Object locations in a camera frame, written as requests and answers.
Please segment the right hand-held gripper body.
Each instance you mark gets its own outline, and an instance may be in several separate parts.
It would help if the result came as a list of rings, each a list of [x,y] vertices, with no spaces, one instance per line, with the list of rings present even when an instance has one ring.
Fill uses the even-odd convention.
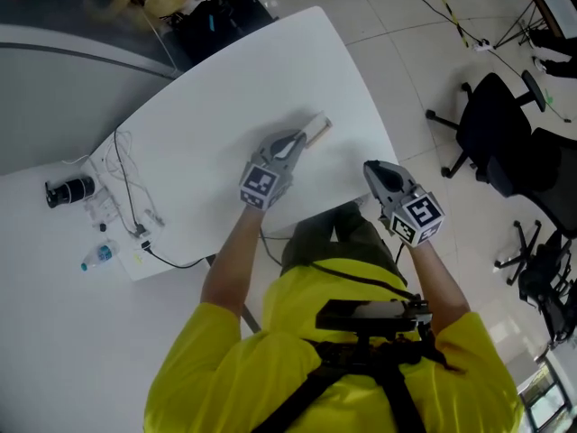
[[[380,203],[381,223],[402,242],[419,246],[438,233],[444,211],[405,168],[385,161],[383,168],[371,169],[367,183]]]

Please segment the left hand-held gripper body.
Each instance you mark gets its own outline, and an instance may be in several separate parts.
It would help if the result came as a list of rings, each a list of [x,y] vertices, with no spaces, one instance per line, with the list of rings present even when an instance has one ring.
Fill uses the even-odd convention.
[[[291,186],[301,153],[295,153],[297,139],[289,137],[290,131],[266,136],[247,161],[239,184],[246,205],[268,210]]]

